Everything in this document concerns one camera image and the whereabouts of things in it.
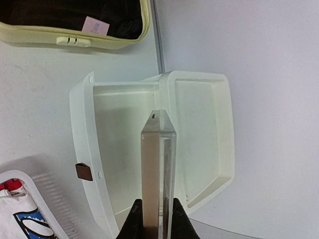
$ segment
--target white tabletop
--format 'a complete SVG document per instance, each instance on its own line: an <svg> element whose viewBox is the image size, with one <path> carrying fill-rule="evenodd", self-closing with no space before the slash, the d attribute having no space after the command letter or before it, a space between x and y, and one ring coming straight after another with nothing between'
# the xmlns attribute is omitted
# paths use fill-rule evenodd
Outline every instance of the white tabletop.
<svg viewBox="0 0 319 239"><path fill-rule="evenodd" d="M76 175L69 92L91 71L97 81L113 82L157 75L153 25L140 43L118 51L0 42L0 52L0 171L20 169L37 178L72 238L106 238ZM46 180L55 185L51 191Z"/></svg>

